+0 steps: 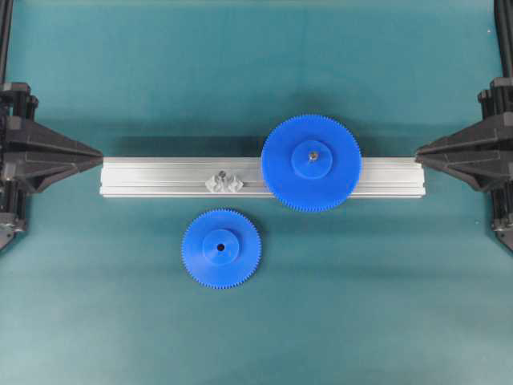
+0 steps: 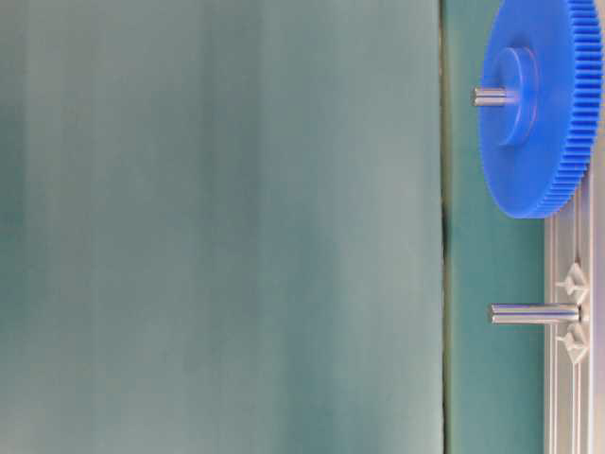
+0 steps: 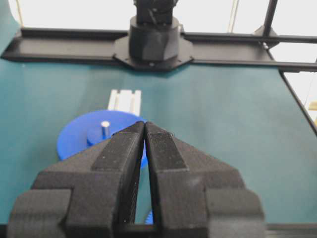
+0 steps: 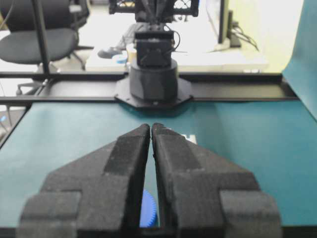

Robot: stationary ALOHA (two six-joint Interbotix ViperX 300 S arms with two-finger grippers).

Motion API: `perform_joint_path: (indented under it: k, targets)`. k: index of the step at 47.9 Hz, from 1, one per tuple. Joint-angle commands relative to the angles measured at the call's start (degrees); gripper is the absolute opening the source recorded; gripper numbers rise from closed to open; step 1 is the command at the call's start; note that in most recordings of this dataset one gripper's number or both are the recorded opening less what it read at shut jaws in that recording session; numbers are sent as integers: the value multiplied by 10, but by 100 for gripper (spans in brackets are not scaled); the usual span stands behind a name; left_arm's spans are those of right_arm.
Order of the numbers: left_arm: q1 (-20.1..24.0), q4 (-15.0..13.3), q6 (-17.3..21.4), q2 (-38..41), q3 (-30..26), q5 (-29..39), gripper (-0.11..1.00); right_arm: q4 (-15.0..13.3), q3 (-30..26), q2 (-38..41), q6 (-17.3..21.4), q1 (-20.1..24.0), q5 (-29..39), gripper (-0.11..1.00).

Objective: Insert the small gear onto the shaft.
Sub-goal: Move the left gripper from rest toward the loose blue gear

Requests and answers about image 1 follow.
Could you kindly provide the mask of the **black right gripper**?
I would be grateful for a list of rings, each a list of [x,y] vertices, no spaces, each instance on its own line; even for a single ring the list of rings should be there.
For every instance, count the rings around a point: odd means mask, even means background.
[[[495,78],[488,90],[478,95],[483,120],[448,136],[421,146],[415,160],[424,167],[445,173],[468,184],[476,192],[490,192],[491,228],[497,240],[512,251],[512,127],[502,127],[504,114],[512,112],[512,78]],[[506,138],[499,140],[499,133]],[[445,156],[424,156],[456,152],[486,145],[499,156],[497,169],[487,169],[489,162],[450,162]]]

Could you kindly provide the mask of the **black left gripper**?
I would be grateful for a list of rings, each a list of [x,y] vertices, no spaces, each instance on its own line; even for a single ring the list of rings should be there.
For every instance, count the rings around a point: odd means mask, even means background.
[[[69,176],[103,164],[103,154],[88,145],[53,131],[32,119],[37,97],[26,83],[1,85],[1,250],[26,231],[27,193],[42,193]],[[18,129],[18,143],[10,130]],[[22,148],[71,155],[27,155]]]

